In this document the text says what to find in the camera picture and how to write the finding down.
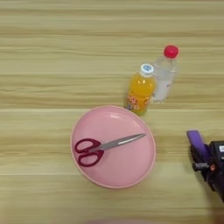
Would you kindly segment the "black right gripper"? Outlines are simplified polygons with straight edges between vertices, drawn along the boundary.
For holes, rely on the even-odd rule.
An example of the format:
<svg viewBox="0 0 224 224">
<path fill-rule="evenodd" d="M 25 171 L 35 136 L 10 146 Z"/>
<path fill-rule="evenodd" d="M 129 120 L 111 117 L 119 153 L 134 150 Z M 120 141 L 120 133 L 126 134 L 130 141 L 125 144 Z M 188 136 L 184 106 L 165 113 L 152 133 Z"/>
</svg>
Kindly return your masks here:
<svg viewBox="0 0 224 224">
<path fill-rule="evenodd" d="M 192 168 L 197 171 L 205 170 L 205 181 L 214 192 L 217 192 L 224 202 L 224 154 L 209 154 L 207 147 L 192 145 L 190 148 L 192 155 Z"/>
</svg>

